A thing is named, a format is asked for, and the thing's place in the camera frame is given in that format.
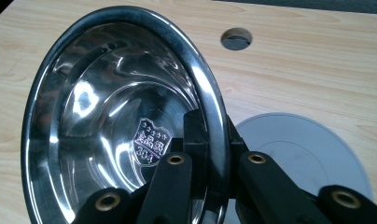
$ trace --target light wood surface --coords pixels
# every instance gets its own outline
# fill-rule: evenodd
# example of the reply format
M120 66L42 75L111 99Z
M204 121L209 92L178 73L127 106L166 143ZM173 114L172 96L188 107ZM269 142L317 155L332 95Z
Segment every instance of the light wood surface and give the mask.
M93 10L135 5L181 28L209 63L235 124L287 112L329 127L363 163L377 203L377 15L210 1L16 0L0 16L0 223L28 223L20 141L26 99L55 40ZM220 44L251 32L248 49Z

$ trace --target black plastic bracket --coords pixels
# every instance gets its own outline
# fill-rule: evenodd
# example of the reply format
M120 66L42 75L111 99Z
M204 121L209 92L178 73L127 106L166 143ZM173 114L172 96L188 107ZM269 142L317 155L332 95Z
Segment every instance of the black plastic bracket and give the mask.
M324 187L317 204L334 223L377 224L377 205L352 189L337 185Z
M208 180L208 142L199 109L189 111L184 116L183 152L192 158L192 196L201 199Z
M73 224L133 224L145 199L148 185L128 193L124 189L101 189L81 206Z
M270 156L244 153L239 177L265 223L330 223Z
M136 223L190 223L191 157L175 152L160 159Z

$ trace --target embossed logo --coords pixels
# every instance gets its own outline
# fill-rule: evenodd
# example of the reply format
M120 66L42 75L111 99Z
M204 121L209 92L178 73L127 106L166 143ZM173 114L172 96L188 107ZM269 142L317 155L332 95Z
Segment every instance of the embossed logo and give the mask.
M135 139L134 154L140 166L155 166L165 154L172 140L171 134L163 127L156 127L150 119L140 119Z

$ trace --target stainless steel bowl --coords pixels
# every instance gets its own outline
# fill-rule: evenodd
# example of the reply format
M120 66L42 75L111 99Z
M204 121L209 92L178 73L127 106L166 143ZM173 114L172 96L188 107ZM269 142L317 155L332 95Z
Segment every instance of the stainless steel bowl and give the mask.
M200 109L209 142L206 193L192 222L221 223L229 196L227 116L200 52L140 7L108 7L73 24L41 63L23 120L21 169L34 223L71 223L95 191L151 180L183 115Z

